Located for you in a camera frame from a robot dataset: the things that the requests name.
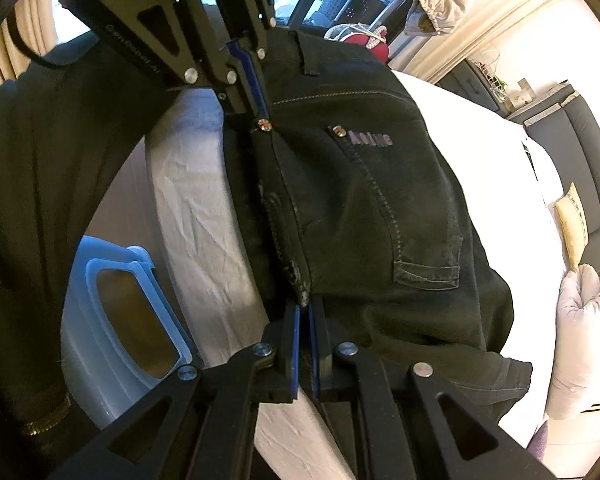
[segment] metal screw head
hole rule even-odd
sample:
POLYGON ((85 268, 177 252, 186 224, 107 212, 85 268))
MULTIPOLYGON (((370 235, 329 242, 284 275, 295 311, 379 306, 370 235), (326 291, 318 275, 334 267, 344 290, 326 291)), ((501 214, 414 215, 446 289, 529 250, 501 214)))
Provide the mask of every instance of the metal screw head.
POLYGON ((197 80, 198 80, 198 71, 193 67, 187 68, 184 73, 184 81, 186 81, 190 85, 193 85, 193 83, 195 83, 197 80))
POLYGON ((184 365, 178 368, 178 378, 181 381, 192 381, 198 376, 198 370, 195 366, 184 365))
POLYGON ((258 127, 263 132, 270 132, 273 129, 273 125, 268 119, 258 119, 258 127))
POLYGON ((266 357, 273 353, 273 346, 269 343, 256 343, 253 345, 253 353, 259 357, 266 357))
POLYGON ((413 365, 413 372, 418 377, 431 377, 433 375, 433 366, 429 363, 416 363, 413 365))
POLYGON ((331 131, 337 136, 337 137, 344 137, 345 135, 347 135, 347 131, 338 124, 338 126, 334 126, 331 131))
POLYGON ((358 345, 356 345, 355 343, 349 343, 349 342, 340 343, 338 345, 338 352, 340 352, 342 355, 346 355, 346 356, 355 355, 358 353, 358 345))

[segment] cable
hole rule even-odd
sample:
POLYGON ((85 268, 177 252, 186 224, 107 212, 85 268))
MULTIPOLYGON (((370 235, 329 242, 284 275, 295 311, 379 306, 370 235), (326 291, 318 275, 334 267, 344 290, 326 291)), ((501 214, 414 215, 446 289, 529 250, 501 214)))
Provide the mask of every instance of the cable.
POLYGON ((31 47, 24 42, 20 35, 20 31, 18 30, 18 22, 16 21, 15 7, 13 7, 13 9, 11 9, 11 12, 7 15, 7 29, 9 30, 9 35, 11 36, 13 44, 16 46, 16 48, 34 63, 54 70, 58 68, 64 68, 65 66, 67 66, 66 64, 56 64, 47 61, 43 57, 39 56, 36 52, 34 52, 31 49, 31 47))

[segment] red object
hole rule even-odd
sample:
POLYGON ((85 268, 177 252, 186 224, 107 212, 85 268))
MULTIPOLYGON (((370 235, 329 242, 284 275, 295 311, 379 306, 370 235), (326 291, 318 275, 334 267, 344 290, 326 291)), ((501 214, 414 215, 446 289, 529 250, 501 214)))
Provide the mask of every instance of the red object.
MULTIPOLYGON (((386 35, 386 30, 380 33, 380 36, 383 38, 386 35)), ((343 40, 343 43, 353 43, 358 45, 366 46, 369 41, 373 40, 366 34, 351 34, 348 38, 343 40)), ((389 59, 389 45, 386 43, 378 43, 375 47, 371 48, 371 53, 374 54, 380 61, 386 63, 389 59)))

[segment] bed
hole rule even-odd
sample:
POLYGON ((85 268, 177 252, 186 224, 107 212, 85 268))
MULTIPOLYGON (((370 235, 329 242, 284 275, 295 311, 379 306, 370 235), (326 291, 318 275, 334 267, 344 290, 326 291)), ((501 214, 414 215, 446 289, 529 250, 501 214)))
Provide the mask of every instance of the bed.
POLYGON ((600 271, 600 127, 589 105, 565 81, 507 119, 544 147, 565 192, 575 183, 589 231, 582 263, 600 271))
MULTIPOLYGON (((491 267, 509 284, 515 321, 502 354, 533 363, 531 388, 501 420, 526 446, 542 423, 564 275, 552 203, 563 195, 545 150, 522 126, 441 88, 396 73, 460 181, 491 267)), ((210 91, 181 94, 147 139, 146 162, 166 261, 208 366, 259 340, 267 316, 254 285, 222 161, 222 111, 210 91)), ((281 478, 352 478, 303 394, 264 405, 256 448, 281 478)))

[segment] white bed sheet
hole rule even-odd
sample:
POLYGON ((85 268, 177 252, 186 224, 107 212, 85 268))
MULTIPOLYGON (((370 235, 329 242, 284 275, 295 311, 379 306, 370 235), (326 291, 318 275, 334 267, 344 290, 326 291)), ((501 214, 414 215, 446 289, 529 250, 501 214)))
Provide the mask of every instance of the white bed sheet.
POLYGON ((566 270, 560 229, 551 212, 562 196, 558 173, 522 126, 420 79, 396 76, 462 185, 491 268, 511 290, 514 322, 500 353, 531 362, 534 370, 528 393, 500 427, 526 446, 544 417, 554 364, 555 308, 566 270))
MULTIPOLYGON (((557 172, 544 150, 525 139, 539 184, 522 148, 522 127, 396 75, 458 176, 491 267, 512 291, 515 321, 502 354, 532 362, 534 372, 529 393, 501 427, 525 446, 544 413, 564 273, 561 241, 546 207, 562 194, 557 172)), ((237 229, 215 96, 183 92, 148 137, 146 153, 178 300, 206 365, 223 363, 259 340, 267 317, 237 229)), ((304 394, 293 405, 263 405, 255 443, 283 480, 353 478, 304 394)))

